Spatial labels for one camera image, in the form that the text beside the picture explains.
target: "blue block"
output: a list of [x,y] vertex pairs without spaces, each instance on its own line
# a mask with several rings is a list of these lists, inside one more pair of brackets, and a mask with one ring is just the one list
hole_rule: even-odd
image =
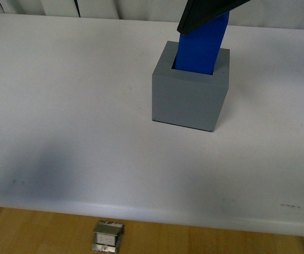
[[224,37],[229,12],[180,35],[175,69],[212,75]]

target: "gray box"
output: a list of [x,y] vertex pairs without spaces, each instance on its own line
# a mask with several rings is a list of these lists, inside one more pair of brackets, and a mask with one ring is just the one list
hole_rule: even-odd
[[229,49],[220,49],[213,75],[173,68],[178,43],[168,41],[152,75],[152,120],[214,131],[229,87]]

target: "wooden floor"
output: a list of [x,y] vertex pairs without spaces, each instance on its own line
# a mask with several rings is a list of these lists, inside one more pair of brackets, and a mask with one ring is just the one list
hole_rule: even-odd
[[[96,253],[93,229],[103,218],[0,208],[0,253]],[[304,237],[121,221],[120,254],[304,253]]]

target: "white table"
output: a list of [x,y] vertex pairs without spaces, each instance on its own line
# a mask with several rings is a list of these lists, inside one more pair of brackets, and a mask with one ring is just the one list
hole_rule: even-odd
[[151,119],[176,27],[0,14],[0,206],[304,235],[304,31],[227,28],[209,133]]

